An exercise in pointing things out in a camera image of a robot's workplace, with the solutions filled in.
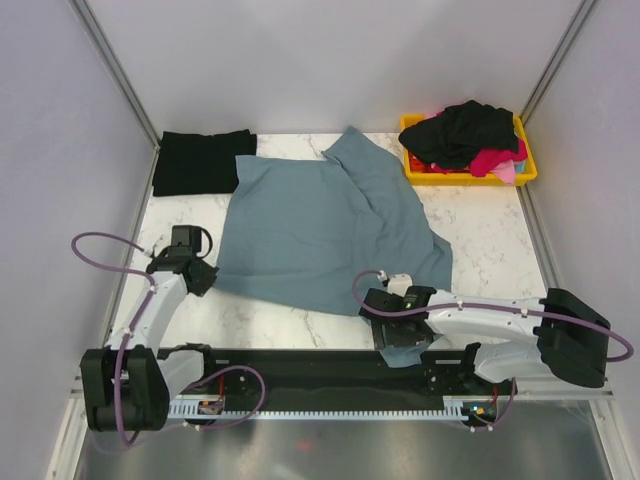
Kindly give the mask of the blue-grey t shirt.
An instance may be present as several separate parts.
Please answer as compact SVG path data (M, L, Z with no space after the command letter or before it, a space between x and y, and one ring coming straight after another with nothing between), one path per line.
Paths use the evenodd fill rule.
M407 274L448 290L450 243L429 226L399 160L354 127L320 160L240 155L216 286L234 295L355 316L376 286L357 274Z

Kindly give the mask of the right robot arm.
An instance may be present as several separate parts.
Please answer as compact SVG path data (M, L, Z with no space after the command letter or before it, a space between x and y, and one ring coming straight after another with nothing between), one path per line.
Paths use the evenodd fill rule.
M513 301L462 297L413 285L403 296L371 288L360 315L421 341L453 335L499 339L465 348L458 381L467 392L483 392L505 380L550 373L579 387L598 389L606 380L611 324L567 290L544 298Z

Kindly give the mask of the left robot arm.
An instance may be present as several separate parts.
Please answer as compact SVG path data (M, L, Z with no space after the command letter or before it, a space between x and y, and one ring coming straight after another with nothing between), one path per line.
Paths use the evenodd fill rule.
M161 430L171 401L188 386L198 393L216 388L220 371L197 348L159 355L178 307L188 296L202 297L214 286L218 270L205 260L212 247L206 229L177 225L168 246L147 251L144 269L125 269L146 284L124 324L102 347L87 350L80 362L90 430L116 432L130 444L139 432Z

